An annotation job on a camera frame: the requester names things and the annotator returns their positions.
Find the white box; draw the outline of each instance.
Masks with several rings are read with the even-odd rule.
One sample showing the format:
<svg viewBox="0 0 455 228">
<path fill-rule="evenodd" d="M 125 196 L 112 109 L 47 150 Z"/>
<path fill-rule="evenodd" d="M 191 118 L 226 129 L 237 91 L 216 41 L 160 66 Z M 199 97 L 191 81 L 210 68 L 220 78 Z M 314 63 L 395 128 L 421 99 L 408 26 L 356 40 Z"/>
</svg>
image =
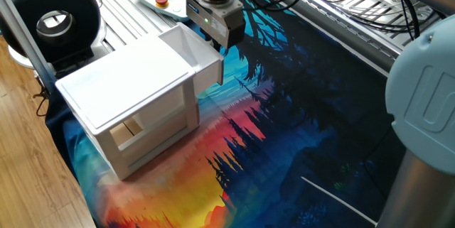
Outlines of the white box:
<svg viewBox="0 0 455 228">
<path fill-rule="evenodd" d="M 147 35 L 58 80 L 85 133 L 126 178 L 199 124 L 196 94 L 223 81 L 223 57 L 183 24 Z M 143 129 L 117 146 L 110 129 Z"/>
</svg>

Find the white cable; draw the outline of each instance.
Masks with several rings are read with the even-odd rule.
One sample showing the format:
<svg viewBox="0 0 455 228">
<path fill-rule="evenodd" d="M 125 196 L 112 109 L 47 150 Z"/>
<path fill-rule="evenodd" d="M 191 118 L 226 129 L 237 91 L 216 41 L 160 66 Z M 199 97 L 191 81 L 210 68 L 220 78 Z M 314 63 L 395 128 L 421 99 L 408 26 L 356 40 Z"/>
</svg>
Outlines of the white cable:
<svg viewBox="0 0 455 228">
<path fill-rule="evenodd" d="M 363 217 L 365 220 L 369 221 L 370 223 L 374 224 L 375 226 L 378 225 L 378 223 L 376 221 L 374 221 L 373 219 L 367 217 L 365 214 L 363 214 L 362 212 L 358 211 L 356 208 L 354 208 L 353 206 L 349 205 L 348 203 L 346 203 L 345 201 L 343 201 L 342 199 L 340 199 L 339 197 L 336 197 L 335 195 L 329 193 L 327 190 L 324 190 L 322 187 L 318 186 L 317 184 L 311 182 L 310 180 L 304 178 L 304 177 L 301 177 L 301 179 L 305 180 L 307 183 L 309 183 L 310 185 L 313 185 L 315 188 L 319 189 L 321 192 L 324 192 L 325 194 L 327 194 L 328 196 L 332 197 L 333 199 L 337 200 L 339 203 L 345 205 L 346 207 L 348 207 L 350 210 L 354 211 L 357 215 L 360 215 L 361 217 Z"/>
</svg>

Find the red emergency stop button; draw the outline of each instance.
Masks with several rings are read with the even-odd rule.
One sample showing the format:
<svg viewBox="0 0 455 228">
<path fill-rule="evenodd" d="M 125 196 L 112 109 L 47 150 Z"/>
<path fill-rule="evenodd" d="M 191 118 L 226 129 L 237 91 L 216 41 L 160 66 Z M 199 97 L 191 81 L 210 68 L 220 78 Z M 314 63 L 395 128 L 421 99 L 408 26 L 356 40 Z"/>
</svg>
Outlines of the red emergency stop button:
<svg viewBox="0 0 455 228">
<path fill-rule="evenodd" d="M 159 8 L 166 8 L 169 5 L 168 0 L 155 0 L 156 6 Z"/>
</svg>

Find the colorful mat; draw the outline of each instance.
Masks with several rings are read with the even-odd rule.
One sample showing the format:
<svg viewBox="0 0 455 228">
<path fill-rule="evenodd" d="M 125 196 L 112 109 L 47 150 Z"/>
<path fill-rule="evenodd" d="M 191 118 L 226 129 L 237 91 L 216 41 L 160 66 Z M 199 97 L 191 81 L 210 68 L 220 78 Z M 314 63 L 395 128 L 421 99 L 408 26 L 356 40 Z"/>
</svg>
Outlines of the colorful mat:
<svg viewBox="0 0 455 228">
<path fill-rule="evenodd" d="M 386 79 L 289 11 L 245 19 L 245 40 L 224 53 L 225 84 L 198 96 L 200 128 L 127 180 L 76 121 L 65 124 L 99 224 L 374 227 L 301 177 L 378 221 L 404 153 L 385 111 Z"/>
</svg>

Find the wooden floor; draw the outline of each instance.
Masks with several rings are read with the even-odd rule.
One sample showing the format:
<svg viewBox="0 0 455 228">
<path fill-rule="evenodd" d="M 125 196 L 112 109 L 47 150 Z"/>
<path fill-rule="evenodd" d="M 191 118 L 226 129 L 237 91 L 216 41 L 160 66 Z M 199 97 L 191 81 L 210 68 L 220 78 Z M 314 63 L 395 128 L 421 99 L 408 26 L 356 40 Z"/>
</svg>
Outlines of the wooden floor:
<svg viewBox="0 0 455 228">
<path fill-rule="evenodd" d="M 0 38 L 0 228 L 95 227 L 44 117 L 36 116 L 39 92 L 32 70 L 17 65 Z"/>
</svg>

